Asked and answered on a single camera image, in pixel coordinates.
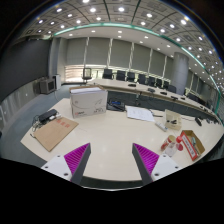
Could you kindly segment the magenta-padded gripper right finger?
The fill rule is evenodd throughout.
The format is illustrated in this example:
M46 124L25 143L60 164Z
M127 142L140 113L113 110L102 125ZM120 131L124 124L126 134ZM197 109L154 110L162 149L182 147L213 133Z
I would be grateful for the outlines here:
M135 158L143 185L181 170L181 167L168 155L158 155L137 143L132 145L132 154Z

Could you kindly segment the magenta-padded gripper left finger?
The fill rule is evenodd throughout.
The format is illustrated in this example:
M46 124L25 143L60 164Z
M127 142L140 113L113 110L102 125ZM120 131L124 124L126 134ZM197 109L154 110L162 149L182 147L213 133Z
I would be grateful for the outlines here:
M79 185L90 154L91 144L87 143L65 155L56 155L42 169Z

